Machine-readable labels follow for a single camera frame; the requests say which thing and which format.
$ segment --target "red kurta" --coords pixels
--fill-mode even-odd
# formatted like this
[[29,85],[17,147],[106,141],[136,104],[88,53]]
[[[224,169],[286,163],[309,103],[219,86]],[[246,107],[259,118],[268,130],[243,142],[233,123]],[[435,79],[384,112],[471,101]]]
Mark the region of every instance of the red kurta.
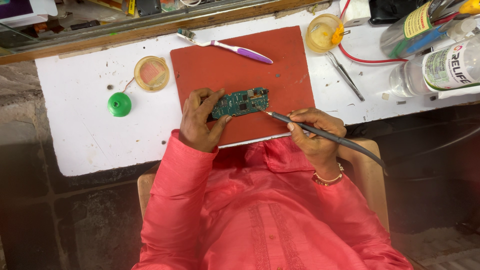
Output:
[[174,130],[133,269],[413,269],[348,177],[312,174],[290,137],[204,153]]

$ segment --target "wooden chair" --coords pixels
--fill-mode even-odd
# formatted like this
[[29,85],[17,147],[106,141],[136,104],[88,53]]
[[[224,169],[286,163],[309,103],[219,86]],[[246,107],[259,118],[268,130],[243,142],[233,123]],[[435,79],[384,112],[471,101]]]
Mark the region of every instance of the wooden chair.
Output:
[[[365,147],[378,157],[380,156],[378,145],[374,141],[362,138],[351,140]],[[382,225],[389,231],[384,175],[380,165],[369,157],[344,146],[338,148],[338,157],[349,161],[353,165],[355,185],[357,185],[363,196],[367,199],[368,207],[377,214]],[[160,163],[138,178],[138,197],[140,198],[142,217],[145,214],[145,209],[150,198],[150,189],[152,189],[155,174],[159,166]]]

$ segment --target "purple toothbrush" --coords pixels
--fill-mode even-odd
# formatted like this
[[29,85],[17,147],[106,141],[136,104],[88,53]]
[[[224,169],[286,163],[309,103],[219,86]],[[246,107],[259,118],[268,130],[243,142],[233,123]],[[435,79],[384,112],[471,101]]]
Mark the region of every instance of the purple toothbrush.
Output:
[[230,45],[227,45],[227,44],[220,43],[216,40],[212,40],[210,42],[205,42],[205,43],[200,43],[200,42],[192,39],[192,37],[195,35],[195,33],[193,33],[192,31],[189,31],[189,30],[184,30],[184,29],[179,28],[177,35],[181,38],[184,38],[184,39],[198,45],[198,46],[202,46],[202,47],[218,46],[218,47],[228,49],[232,52],[236,52],[238,54],[241,54],[243,56],[246,56],[246,57],[261,61],[261,62],[265,62],[265,63],[268,63],[268,64],[273,63],[273,61],[270,60],[270,58],[268,58],[264,55],[261,55],[258,52],[252,51],[251,49],[246,49],[246,48],[237,47],[237,46],[230,46]]

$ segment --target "right hand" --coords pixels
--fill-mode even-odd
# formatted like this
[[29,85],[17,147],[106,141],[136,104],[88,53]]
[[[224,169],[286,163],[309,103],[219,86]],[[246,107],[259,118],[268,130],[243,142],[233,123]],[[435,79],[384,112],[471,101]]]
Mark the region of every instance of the right hand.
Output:
[[[316,108],[295,110],[287,116],[294,122],[313,123],[314,127],[339,137],[344,137],[347,133],[341,119]],[[338,143],[315,134],[307,137],[296,123],[288,123],[288,129],[292,133],[293,142],[300,147],[319,176],[324,179],[334,179],[338,176],[339,167],[336,162]]]

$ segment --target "yellow plastic container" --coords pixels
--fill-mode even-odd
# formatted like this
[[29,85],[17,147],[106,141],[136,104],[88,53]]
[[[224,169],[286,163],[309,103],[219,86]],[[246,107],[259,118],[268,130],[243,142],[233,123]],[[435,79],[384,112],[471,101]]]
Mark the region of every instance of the yellow plastic container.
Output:
[[140,59],[135,66],[133,75],[141,88],[151,92],[164,88],[170,77],[165,59],[156,56]]
[[[332,43],[332,35],[342,23],[340,19],[333,14],[322,14],[312,20],[307,29],[305,41],[307,46],[316,52],[327,52],[340,44]],[[319,27],[311,33],[311,30],[319,25]]]

